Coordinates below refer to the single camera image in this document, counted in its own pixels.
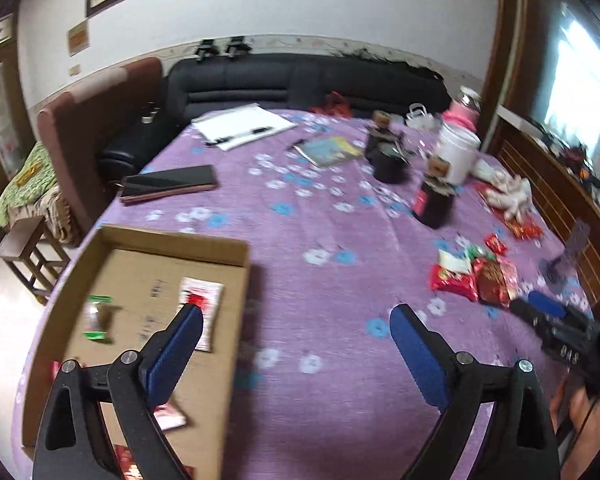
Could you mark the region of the person's right hand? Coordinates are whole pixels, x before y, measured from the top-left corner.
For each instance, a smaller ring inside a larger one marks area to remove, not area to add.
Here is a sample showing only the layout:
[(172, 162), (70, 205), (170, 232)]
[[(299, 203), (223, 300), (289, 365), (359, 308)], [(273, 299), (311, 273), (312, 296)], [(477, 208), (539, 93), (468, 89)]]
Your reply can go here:
[(577, 440), (562, 464), (562, 479), (577, 479), (600, 450), (600, 400), (588, 398), (585, 388), (574, 390), (567, 402)]

